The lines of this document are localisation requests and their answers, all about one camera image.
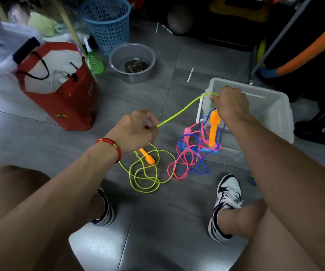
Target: person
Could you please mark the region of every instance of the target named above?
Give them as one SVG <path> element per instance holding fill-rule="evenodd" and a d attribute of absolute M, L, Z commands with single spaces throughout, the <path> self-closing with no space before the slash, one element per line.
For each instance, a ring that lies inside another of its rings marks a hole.
<path fill-rule="evenodd" d="M 242 208 L 239 180 L 226 175 L 219 183 L 210 237 L 249 240 L 231 270 L 325 270 L 325 168 L 250 115 L 240 89 L 224 87 L 210 99 L 263 197 Z M 147 121 L 153 127 L 146 128 Z M 113 221 L 100 182 L 119 149 L 125 154 L 146 146 L 158 123 L 148 110 L 125 115 L 105 136 L 112 145 L 97 142 L 52 179 L 39 171 L 0 167 L 0 270 L 82 270 L 70 234 L 90 221 L 98 226 Z"/>

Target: red paper shopping bag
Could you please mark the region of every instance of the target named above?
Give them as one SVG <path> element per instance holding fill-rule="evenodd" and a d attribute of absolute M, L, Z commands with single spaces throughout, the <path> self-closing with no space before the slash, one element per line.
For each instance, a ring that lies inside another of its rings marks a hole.
<path fill-rule="evenodd" d="M 18 66 L 21 90 L 65 130 L 89 130 L 98 86 L 73 43 L 45 43 Z"/>

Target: black rope handle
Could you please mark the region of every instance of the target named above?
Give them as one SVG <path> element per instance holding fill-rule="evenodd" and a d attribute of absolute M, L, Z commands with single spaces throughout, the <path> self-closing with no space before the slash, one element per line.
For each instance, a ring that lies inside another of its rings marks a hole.
<path fill-rule="evenodd" d="M 25 71 L 22 71 L 22 70 L 18 70 L 17 73 L 23 73 L 23 74 L 27 75 L 28 77 L 31 77 L 31 78 L 37 79 L 37 80 L 45 80 L 45 79 L 47 79 L 49 77 L 49 70 L 48 70 L 48 67 L 46 65 L 46 62 L 41 58 L 41 56 L 38 54 L 37 51 L 32 51 L 31 54 L 37 56 L 41 60 L 41 62 L 43 63 L 44 67 L 47 70 L 47 76 L 44 77 L 44 78 L 38 78 L 38 77 L 33 76 L 33 75 L 29 74 L 28 72 L 25 72 Z"/>

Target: shoe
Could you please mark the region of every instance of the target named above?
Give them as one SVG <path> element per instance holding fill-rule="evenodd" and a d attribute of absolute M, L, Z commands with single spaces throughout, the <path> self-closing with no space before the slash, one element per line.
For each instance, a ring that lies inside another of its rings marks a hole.
<path fill-rule="evenodd" d="M 242 191 L 238 178 L 231 174 L 224 176 L 216 190 L 216 203 L 208 225 L 209 236 L 214 241 L 228 241 L 233 236 L 224 234 L 218 227 L 217 218 L 219 211 L 226 208 L 240 209 L 242 208 L 242 202 Z"/>
<path fill-rule="evenodd" d="M 114 221 L 115 212 L 112 209 L 112 207 L 109 203 L 109 200 L 106 197 L 104 190 L 101 187 L 99 187 L 97 189 L 97 192 L 104 198 L 105 210 L 104 210 L 104 213 L 102 214 L 101 218 L 94 219 L 93 221 L 91 221 L 91 223 L 93 223 L 96 226 L 108 226 Z"/>

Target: perforated basket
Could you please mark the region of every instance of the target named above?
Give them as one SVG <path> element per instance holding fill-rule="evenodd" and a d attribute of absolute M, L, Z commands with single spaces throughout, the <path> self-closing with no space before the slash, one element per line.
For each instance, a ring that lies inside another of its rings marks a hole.
<path fill-rule="evenodd" d="M 129 14 L 131 7 L 126 0 L 85 0 L 79 16 L 90 28 L 104 56 L 118 45 L 130 41 Z"/>

